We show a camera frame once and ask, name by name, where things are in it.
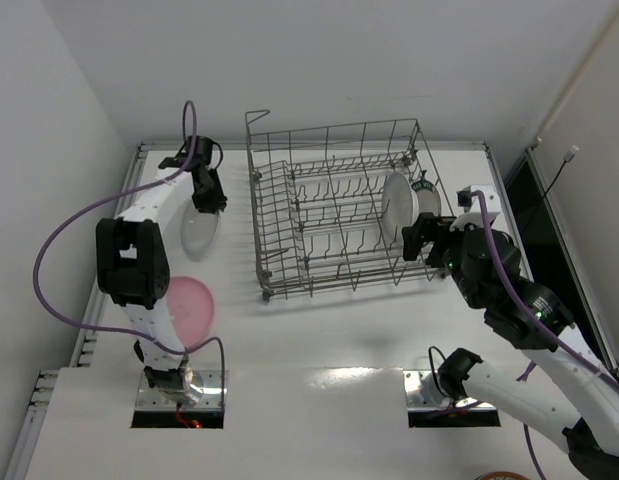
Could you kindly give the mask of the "white shallow bowl plate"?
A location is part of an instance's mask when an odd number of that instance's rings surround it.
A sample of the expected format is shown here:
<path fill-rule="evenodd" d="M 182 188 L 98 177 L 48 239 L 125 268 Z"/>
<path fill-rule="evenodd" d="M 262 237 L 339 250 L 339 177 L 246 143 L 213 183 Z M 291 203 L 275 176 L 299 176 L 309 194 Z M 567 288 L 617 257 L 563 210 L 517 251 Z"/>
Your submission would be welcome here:
<path fill-rule="evenodd" d="M 217 213 L 201 213 L 193 204 L 185 207 L 180 238 L 183 251 L 189 260 L 200 262 L 204 259 L 216 234 L 219 220 L 220 215 Z"/>

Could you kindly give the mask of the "plate with green patterned rim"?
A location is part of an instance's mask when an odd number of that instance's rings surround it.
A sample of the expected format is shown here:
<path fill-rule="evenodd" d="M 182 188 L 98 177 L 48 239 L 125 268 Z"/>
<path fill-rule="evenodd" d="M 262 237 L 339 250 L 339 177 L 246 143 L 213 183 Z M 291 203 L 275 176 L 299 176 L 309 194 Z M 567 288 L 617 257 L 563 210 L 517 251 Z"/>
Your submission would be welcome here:
<path fill-rule="evenodd" d="M 411 183 L 414 198 L 417 202 L 415 217 L 422 213 L 431 213 L 440 216 L 442 204 L 437 187 L 426 176 L 427 171 L 423 170 L 420 175 Z"/>

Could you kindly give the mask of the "pink plastic plate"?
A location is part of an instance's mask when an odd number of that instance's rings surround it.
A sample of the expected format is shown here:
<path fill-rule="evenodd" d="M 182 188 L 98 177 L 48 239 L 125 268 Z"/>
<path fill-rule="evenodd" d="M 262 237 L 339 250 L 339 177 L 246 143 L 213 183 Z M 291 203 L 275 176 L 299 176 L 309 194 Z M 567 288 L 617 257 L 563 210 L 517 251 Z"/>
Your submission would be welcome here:
<path fill-rule="evenodd" d="M 172 277 L 166 300 L 175 333 L 186 349 L 192 349 L 207 338 L 215 304 L 205 284 L 193 277 Z"/>

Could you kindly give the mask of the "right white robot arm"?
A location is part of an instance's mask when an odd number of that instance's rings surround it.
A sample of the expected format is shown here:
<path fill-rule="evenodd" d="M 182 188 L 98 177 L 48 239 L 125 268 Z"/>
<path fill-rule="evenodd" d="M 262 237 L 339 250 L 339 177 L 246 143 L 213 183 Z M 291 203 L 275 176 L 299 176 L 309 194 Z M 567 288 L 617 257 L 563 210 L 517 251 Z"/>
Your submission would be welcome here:
<path fill-rule="evenodd" d="M 488 403 L 535 430 L 567 454 L 588 479 L 619 479 L 619 383 L 598 362 L 570 311 L 548 288 L 520 273 L 521 252 L 510 236 L 471 225 L 456 230 L 453 217 L 422 213 L 402 230 L 403 256 L 432 247 L 427 265 L 451 276 L 485 324 L 543 371 L 550 393 L 457 348 L 432 367 L 421 384 L 432 417 L 467 398 Z"/>

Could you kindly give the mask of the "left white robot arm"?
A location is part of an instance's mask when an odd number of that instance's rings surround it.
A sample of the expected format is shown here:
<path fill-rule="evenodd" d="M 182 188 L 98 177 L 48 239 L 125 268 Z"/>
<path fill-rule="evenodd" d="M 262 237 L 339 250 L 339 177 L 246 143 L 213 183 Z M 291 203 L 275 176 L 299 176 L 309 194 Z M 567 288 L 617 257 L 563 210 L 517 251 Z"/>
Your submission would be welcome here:
<path fill-rule="evenodd" d="M 202 259 L 227 206 L 218 173 L 223 159 L 218 142 L 188 137 L 159 164 L 157 186 L 96 226 L 98 287 L 129 318 L 148 386 L 174 400 L 192 390 L 189 353 L 194 347 L 179 338 L 169 312 L 172 276 L 163 235 L 178 220 L 185 255 Z"/>

